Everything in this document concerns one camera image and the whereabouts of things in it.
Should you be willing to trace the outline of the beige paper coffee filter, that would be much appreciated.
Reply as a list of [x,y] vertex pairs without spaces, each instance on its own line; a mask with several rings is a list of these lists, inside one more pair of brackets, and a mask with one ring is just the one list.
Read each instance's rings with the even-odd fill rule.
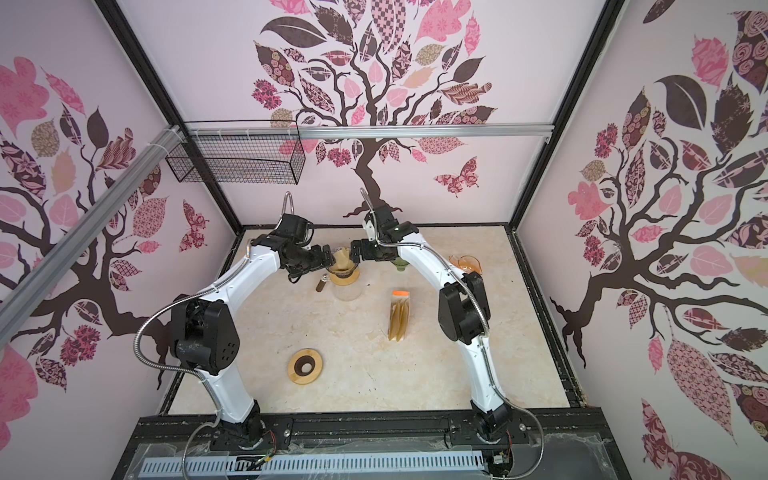
[[331,269],[344,270],[344,269],[350,269],[354,265],[356,265],[356,263],[351,260],[349,247],[337,248],[333,252],[333,257],[335,260],[335,264],[331,267]]

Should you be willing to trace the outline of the wooden dripper ring holder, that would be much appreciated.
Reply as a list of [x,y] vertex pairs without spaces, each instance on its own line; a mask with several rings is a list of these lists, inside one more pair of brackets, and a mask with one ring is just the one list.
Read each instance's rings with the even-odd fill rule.
[[337,286],[349,286],[354,284],[360,277],[360,271],[357,265],[354,265],[350,269],[329,269],[329,279]]

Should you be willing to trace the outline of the grey glass dripper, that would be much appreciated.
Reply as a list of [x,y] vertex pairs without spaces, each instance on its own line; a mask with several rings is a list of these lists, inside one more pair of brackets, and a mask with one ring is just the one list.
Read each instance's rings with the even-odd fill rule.
[[340,278],[351,276],[357,269],[358,264],[351,258],[351,249],[349,247],[338,247],[332,252],[334,264],[329,268],[329,272]]

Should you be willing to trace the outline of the green glass dripper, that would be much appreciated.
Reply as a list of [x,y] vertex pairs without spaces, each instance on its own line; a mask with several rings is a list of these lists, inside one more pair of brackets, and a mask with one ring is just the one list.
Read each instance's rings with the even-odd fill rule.
[[396,269],[399,272],[404,272],[406,268],[409,266],[409,263],[401,258],[398,258],[393,261],[393,265],[396,267]]

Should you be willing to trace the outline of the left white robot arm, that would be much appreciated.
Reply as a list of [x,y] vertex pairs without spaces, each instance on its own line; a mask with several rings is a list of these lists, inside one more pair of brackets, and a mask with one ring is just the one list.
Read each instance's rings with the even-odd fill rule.
[[235,364],[240,337],[235,314],[273,274],[283,270],[291,283],[333,264],[328,246],[310,244],[314,225],[284,214],[277,227],[249,242],[244,257],[194,298],[171,309],[172,355],[194,371],[211,396],[220,424],[240,437],[262,434],[260,407],[248,393]]

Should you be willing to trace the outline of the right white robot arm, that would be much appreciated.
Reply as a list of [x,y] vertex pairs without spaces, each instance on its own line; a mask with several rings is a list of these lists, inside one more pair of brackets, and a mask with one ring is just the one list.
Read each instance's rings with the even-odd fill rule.
[[364,217],[365,240],[351,243],[354,262],[401,259],[437,291],[437,319],[443,334],[455,343],[469,375],[476,430],[490,442],[512,419],[510,401],[499,385],[490,351],[491,312],[483,278],[464,272],[438,253],[409,222],[401,223],[386,206]]

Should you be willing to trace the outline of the back aluminium rail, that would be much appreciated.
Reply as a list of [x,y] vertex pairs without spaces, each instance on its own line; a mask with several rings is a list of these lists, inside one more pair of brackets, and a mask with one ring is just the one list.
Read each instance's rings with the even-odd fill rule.
[[545,137],[554,131],[547,123],[495,123],[477,125],[399,125],[399,126],[291,126],[273,128],[190,128],[191,136],[246,136],[288,135],[301,139],[377,139],[428,137]]

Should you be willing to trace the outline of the aluminium rail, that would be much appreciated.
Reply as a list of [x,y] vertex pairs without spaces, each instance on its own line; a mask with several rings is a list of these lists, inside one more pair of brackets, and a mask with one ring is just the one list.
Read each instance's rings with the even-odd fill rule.
[[291,126],[273,128],[190,128],[191,136],[246,136],[288,135],[301,139],[377,139],[428,137],[545,137],[554,131],[547,123],[495,123],[477,125],[399,125],[399,126]]
[[21,284],[3,301],[1,308],[1,344],[6,345],[32,316],[59,280],[98,236],[133,191],[181,143],[177,126],[169,126],[147,144],[138,158],[119,176],[115,184],[96,201],[78,223],[45,255]]

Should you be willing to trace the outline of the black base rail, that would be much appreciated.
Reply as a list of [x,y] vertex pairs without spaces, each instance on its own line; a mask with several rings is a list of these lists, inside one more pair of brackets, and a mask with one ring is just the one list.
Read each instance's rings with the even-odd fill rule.
[[627,479],[629,470],[601,410],[535,409],[513,412],[500,434],[479,437],[469,410],[273,413],[262,417],[263,435],[246,446],[223,428],[210,429],[209,415],[164,415],[138,421],[113,473],[140,479],[148,457],[385,452],[473,451],[481,472],[253,475],[229,479]]

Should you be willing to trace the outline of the left aluminium rail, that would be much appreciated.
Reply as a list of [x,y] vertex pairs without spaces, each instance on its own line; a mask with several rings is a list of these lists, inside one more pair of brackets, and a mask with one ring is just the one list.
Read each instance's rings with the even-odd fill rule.
[[3,301],[1,308],[1,344],[6,345],[32,316],[59,280],[98,236],[133,191],[181,143],[177,126],[169,126],[147,144],[138,158],[119,176],[115,184],[96,201],[78,223],[45,255],[21,284]]

